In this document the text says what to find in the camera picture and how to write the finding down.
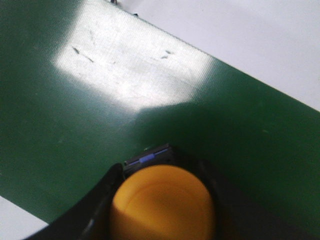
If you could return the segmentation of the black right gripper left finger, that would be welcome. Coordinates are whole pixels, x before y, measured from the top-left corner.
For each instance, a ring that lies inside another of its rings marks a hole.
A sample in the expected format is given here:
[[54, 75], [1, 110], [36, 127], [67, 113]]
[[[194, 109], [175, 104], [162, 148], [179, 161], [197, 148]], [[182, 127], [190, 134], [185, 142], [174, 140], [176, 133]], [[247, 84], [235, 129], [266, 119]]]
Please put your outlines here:
[[79, 202], [28, 240], [110, 240], [113, 197], [123, 183], [123, 166], [116, 163]]

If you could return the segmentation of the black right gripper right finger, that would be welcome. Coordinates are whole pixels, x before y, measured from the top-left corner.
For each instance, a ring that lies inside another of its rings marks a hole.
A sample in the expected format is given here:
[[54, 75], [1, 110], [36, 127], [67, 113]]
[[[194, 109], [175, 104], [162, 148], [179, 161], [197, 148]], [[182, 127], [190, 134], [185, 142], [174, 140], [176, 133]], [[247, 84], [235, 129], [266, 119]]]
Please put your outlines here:
[[195, 161], [195, 172], [215, 207], [216, 240], [318, 240], [247, 197], [209, 161]]

